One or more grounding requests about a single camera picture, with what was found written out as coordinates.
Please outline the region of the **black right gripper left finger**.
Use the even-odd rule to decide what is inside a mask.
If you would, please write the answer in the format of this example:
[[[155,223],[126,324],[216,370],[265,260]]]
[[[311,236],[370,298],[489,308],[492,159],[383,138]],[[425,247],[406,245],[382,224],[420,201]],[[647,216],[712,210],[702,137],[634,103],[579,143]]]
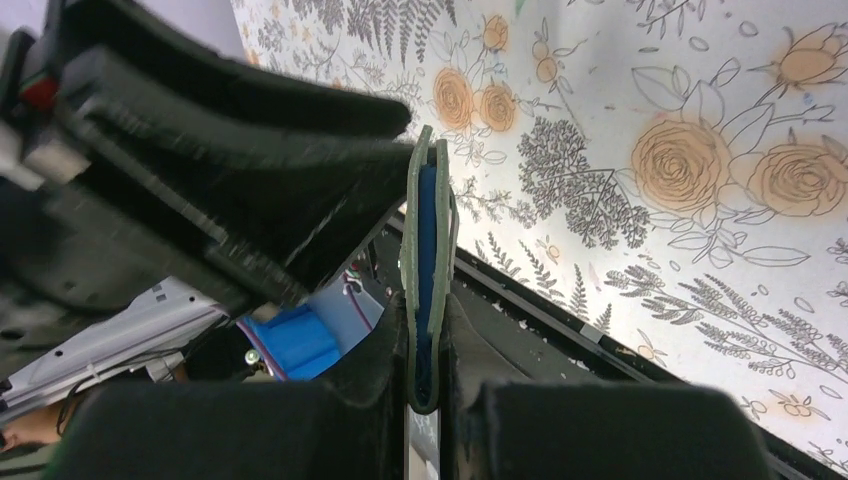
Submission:
[[[406,309],[310,381],[110,382],[89,393],[47,479],[402,479]]]

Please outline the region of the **floral patterned table mat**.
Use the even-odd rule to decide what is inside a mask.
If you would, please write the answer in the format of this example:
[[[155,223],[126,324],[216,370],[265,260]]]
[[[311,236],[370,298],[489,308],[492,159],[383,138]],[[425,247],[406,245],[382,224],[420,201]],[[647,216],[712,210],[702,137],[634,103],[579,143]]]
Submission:
[[[843,1],[236,1],[250,62],[408,104],[460,245],[847,472]]]

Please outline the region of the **green card holder wallet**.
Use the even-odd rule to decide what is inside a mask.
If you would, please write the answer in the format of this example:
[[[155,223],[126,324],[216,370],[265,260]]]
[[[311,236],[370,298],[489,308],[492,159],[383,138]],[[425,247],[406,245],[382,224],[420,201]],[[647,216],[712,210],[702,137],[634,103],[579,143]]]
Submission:
[[[432,141],[432,134],[425,125],[412,151],[399,256],[408,328],[407,396],[420,415],[438,408],[440,338],[459,229],[448,144]]]

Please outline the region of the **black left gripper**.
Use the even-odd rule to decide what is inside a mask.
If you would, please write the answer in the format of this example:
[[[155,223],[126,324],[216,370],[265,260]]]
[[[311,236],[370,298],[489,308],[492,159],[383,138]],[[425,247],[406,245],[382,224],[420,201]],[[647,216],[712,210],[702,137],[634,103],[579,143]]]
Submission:
[[[167,277],[231,310],[297,304],[402,201],[410,119],[134,1],[51,1],[1,63],[1,276],[73,312]]]

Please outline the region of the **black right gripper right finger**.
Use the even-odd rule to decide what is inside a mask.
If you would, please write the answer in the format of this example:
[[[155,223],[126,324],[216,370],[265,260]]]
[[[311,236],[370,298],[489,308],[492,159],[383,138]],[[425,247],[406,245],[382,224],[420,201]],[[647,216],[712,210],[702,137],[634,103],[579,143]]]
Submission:
[[[535,382],[450,297],[442,332],[445,479],[768,479],[758,434],[725,394],[634,382]]]

